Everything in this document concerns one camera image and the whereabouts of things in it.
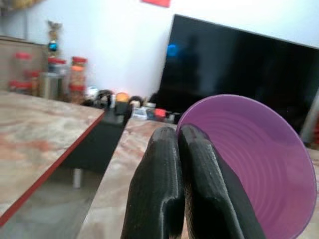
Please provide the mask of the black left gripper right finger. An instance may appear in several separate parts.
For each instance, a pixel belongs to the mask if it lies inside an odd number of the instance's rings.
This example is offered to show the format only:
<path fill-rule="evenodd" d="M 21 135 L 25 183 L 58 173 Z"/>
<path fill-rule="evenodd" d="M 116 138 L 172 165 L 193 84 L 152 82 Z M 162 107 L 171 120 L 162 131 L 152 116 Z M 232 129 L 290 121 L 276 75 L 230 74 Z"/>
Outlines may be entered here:
<path fill-rule="evenodd" d="M 186 124 L 178 132 L 191 239 L 264 239 L 253 206 L 238 176 L 208 135 Z"/>

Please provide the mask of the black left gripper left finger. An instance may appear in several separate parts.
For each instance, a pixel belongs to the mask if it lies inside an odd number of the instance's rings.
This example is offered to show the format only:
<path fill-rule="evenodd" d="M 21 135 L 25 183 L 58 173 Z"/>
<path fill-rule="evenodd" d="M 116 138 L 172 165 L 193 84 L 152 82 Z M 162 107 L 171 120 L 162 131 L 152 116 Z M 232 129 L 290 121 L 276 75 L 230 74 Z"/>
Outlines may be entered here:
<path fill-rule="evenodd" d="M 185 196 L 176 132 L 157 128 L 130 182 L 123 239 L 178 239 Z"/>

